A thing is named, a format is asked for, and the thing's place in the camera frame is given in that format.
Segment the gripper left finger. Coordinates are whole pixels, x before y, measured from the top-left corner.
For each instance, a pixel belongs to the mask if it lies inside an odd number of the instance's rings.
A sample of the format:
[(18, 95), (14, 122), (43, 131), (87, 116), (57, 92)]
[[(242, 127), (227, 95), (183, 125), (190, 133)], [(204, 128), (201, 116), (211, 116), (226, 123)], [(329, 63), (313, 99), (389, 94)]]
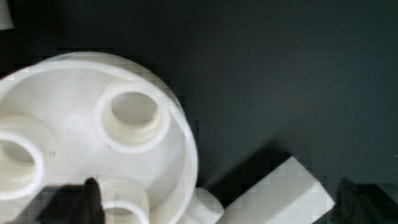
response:
[(35, 220), (39, 224), (105, 224), (99, 184), (94, 178), (82, 185), (60, 187)]

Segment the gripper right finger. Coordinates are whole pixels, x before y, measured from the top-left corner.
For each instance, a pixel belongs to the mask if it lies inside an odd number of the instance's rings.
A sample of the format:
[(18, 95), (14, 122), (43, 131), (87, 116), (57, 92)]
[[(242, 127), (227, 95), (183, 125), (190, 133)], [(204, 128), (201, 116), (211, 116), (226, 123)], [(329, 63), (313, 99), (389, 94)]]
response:
[(343, 179), (330, 220), (334, 224), (398, 224), (398, 185)]

